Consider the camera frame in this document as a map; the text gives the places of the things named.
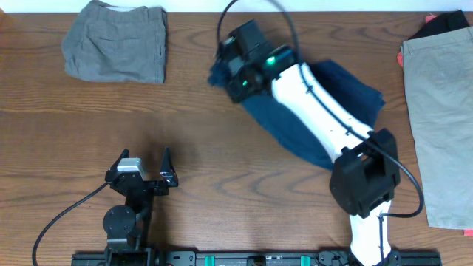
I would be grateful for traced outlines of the navy blue shorts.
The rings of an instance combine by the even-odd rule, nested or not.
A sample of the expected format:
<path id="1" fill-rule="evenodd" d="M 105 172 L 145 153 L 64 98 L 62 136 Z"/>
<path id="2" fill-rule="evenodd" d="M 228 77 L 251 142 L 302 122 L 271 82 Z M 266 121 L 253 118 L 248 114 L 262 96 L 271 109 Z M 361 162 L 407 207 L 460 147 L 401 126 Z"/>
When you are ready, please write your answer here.
<path id="1" fill-rule="evenodd" d="M 384 96 L 362 83 L 335 61 L 310 65 L 321 86 L 353 117 L 373 127 L 383 108 Z M 252 95 L 241 102 L 247 113 L 279 144 L 315 166 L 333 169 L 333 162 L 322 143 L 291 110 L 278 103 L 269 92 Z"/>

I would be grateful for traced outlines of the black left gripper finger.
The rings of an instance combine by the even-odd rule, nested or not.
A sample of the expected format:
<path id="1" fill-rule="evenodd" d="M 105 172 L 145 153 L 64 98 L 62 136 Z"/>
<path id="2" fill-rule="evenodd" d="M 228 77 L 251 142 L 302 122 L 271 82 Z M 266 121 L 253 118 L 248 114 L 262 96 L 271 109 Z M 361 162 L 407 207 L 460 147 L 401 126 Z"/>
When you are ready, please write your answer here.
<path id="1" fill-rule="evenodd" d="M 163 177 L 167 186 L 178 186 L 179 180 L 171 161 L 170 148 L 164 148 L 162 163 L 160 165 L 160 175 Z"/>
<path id="2" fill-rule="evenodd" d="M 123 159 L 123 158 L 129 158 L 129 150 L 128 149 L 124 149 L 119 158 L 112 164 L 112 166 L 109 168 L 110 171 L 117 171 L 118 169 L 118 165 L 120 163 L 120 161 Z"/>

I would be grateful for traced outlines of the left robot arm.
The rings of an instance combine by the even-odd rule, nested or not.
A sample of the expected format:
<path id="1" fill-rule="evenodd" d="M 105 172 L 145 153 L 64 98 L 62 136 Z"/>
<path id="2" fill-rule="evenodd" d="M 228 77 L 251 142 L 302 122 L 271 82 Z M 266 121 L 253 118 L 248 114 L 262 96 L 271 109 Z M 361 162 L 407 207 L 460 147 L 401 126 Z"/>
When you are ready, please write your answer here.
<path id="1" fill-rule="evenodd" d="M 106 184 L 126 198 L 124 204 L 110 208 L 103 218 L 106 266 L 157 264 L 156 251 L 147 245 L 154 198 L 168 195 L 170 187 L 178 185 L 168 147 L 164 149 L 160 174 L 162 180 L 145 181 L 142 160 L 131 158 L 128 149 L 106 172 Z"/>

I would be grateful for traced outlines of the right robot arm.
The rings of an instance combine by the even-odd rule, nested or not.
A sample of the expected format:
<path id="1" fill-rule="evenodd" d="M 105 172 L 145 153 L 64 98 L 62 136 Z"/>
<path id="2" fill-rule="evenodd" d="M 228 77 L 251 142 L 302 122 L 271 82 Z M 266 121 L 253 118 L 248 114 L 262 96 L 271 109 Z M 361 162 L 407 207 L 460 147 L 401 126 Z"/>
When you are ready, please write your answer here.
<path id="1" fill-rule="evenodd" d="M 234 103 L 252 105 L 284 142 L 317 142 L 331 167 L 330 192 L 348 213 L 349 265 L 394 265 L 387 217 L 400 182 L 395 138 L 350 114 L 303 62 L 298 46 L 274 47 L 254 21 L 218 40 L 210 83 Z"/>

